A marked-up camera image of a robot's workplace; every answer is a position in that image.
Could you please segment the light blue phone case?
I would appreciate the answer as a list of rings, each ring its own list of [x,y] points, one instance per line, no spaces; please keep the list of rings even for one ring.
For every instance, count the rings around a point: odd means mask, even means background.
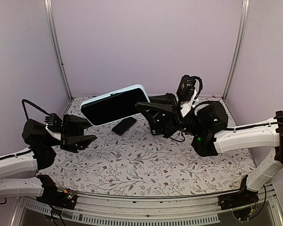
[[[91,125],[102,126],[137,115],[138,102],[150,99],[145,88],[135,84],[83,101],[80,110]]]

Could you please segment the black phone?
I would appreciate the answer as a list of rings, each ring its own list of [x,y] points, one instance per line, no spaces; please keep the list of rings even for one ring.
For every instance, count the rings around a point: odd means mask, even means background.
[[[121,122],[119,122],[113,129],[112,132],[115,134],[121,136],[125,132],[127,132],[135,123],[137,120],[133,117],[129,117],[126,119],[123,119]]]

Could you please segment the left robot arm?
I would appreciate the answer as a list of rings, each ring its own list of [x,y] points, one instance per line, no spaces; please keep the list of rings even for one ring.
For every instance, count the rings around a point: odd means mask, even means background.
[[[69,189],[59,191],[48,175],[11,178],[15,174],[37,172],[50,167],[56,158],[53,149],[55,146],[78,153],[97,138],[95,135],[84,134],[85,129],[91,127],[87,119],[69,114],[61,119],[51,113],[44,120],[44,123],[33,119],[26,121],[22,138],[28,145],[27,148],[0,156],[0,199],[34,196],[37,201],[49,206],[73,206],[75,195]]]

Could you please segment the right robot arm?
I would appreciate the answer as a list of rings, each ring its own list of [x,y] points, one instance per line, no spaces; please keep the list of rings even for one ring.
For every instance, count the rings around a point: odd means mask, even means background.
[[[198,103],[196,95],[173,94],[138,102],[136,109],[147,119],[153,135],[170,138],[180,131],[192,135],[192,147],[201,157],[217,156],[231,150],[271,147],[269,155],[246,175],[234,201],[245,205],[259,189],[283,169],[283,111],[275,117],[240,127],[228,126],[228,115],[218,101]]]

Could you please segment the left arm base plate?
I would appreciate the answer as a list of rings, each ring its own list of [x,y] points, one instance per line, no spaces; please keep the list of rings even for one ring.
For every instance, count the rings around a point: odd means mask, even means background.
[[[74,210],[77,202],[77,194],[69,190],[66,190],[66,192],[58,190],[44,190],[42,196],[37,197],[36,200],[51,207]]]

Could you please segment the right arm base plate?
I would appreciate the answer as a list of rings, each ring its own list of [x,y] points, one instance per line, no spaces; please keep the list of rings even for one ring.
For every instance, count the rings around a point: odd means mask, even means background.
[[[241,207],[258,201],[258,192],[252,192],[249,190],[218,196],[218,205],[221,207],[221,210]]]

